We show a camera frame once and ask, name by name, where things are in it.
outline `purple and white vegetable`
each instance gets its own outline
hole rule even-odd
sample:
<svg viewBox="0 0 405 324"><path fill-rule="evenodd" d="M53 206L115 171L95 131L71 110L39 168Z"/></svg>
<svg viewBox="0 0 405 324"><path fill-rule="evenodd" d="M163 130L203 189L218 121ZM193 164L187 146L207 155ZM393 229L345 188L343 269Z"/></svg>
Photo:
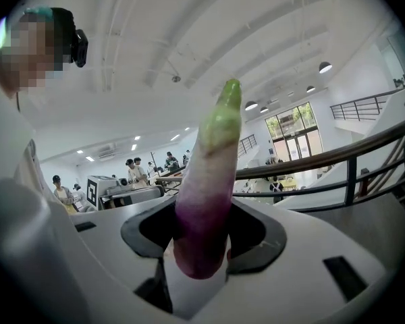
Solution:
<svg viewBox="0 0 405 324"><path fill-rule="evenodd" d="M175 261L183 273L194 279L210 278L225 255L226 221L242 125L241 101L240 82L229 80L214 110L200 124L175 204Z"/></svg>

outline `wooden handrail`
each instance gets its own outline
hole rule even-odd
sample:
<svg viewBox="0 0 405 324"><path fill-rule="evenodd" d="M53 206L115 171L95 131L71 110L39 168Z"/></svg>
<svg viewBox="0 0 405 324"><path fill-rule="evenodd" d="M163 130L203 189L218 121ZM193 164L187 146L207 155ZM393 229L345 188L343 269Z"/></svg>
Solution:
<svg viewBox="0 0 405 324"><path fill-rule="evenodd" d="M257 178L267 178L269 176L280 176L285 174L297 173L310 169L316 169L347 161L351 157L358 157L371 151L377 150L405 135L405 121L393 126L378 134L359 140L358 142L327 151L319 155L298 159L295 161L276 163L275 165L265 165L250 169L241 169L237 171L236 180L248 180ZM162 182L180 182L182 178L157 178Z"/></svg>
<svg viewBox="0 0 405 324"><path fill-rule="evenodd" d="M348 101L348 102L339 103L337 105L331 105L330 108L338 107L338 106L341 106L341 105L347 105L348 103L354 103L354 102L359 102L359 101L364 101L364 100L369 100L369 99L375 99L375 98L381 97L381 96L388 96L388 95L396 94L398 91L401 91L401 90L404 90L404 89L405 88L395 89L395 90L392 90L392 91L383 92L382 94L374 94L372 96L363 97L362 99L356 99L356 100L352 100L352 101Z"/></svg>

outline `yellow table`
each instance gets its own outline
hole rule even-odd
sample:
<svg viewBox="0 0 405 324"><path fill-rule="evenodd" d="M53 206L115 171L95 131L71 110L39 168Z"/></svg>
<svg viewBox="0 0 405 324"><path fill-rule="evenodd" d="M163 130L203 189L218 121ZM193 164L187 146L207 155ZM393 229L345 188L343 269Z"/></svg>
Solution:
<svg viewBox="0 0 405 324"><path fill-rule="evenodd" d="M297 190L297 182L296 179L291 179L291 180L278 180L280 184L283 186L284 191L293 191Z"/></svg>

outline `black rectangle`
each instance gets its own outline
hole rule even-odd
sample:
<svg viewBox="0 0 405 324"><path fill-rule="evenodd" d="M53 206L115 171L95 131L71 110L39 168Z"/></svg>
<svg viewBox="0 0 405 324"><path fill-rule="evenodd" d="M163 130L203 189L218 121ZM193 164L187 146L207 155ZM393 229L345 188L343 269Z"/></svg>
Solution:
<svg viewBox="0 0 405 324"><path fill-rule="evenodd" d="M96 227L96 225L93 222L82 222L79 224L75 225L76 231L79 232L83 232L84 230L90 230L92 228Z"/></svg>
<svg viewBox="0 0 405 324"><path fill-rule="evenodd" d="M366 289L367 284L342 256L324 259L323 263L333 276L346 301L351 301Z"/></svg>

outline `railing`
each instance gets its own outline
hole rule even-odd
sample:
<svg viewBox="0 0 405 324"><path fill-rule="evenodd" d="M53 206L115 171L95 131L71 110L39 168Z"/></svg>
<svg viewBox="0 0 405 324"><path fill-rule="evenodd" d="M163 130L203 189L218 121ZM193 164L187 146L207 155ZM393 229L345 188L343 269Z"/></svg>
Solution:
<svg viewBox="0 0 405 324"><path fill-rule="evenodd" d="M377 150L385 145L388 145L405 136L405 121L381 133L375 134L364 140L360 140L348 146L337 148L326 153L307 157L305 159L298 159L290 162L277 163L275 165L266 165L262 167L255 167L250 169L242 169L237 171L236 180L250 180L257 178L267 178L269 176L281 176L285 174L297 173L299 171L306 171L320 167L326 167L340 162L347 162L347 177L346 180L336 182L334 184L318 186L314 188L305 188L303 190L293 190L287 192L263 192L263 193L233 193L237 197L276 197L276 196L300 196L305 194L313 194L318 192L335 190L338 188L346 188L345 198L343 202L334 205L327 205L323 207L296 209L296 211L312 213L316 211L327 211L347 207L353 203L363 203L368 200L382 196L383 194L392 192L396 188L405 184L405 179L401 179L394 185L391 185L382 190L378 190L372 194L362 193L357 199L354 199L355 188L357 183L367 182L369 179L375 178L381 174L385 174L399 165L403 164L404 158L392 161L385 164L379 169L364 173L357 176L357 157L367 154L371 151ZM158 178L158 184L165 182L181 182L182 178Z"/></svg>
<svg viewBox="0 0 405 324"><path fill-rule="evenodd" d="M332 105L331 112L336 120L376 120L381 113L388 96L395 94L404 88L375 94L355 101L348 101L340 105Z"/></svg>
<svg viewBox="0 0 405 324"><path fill-rule="evenodd" d="M241 141L238 142L238 156L241 157L248 153L255 145L257 145L257 141L254 135L241 139Z"/></svg>

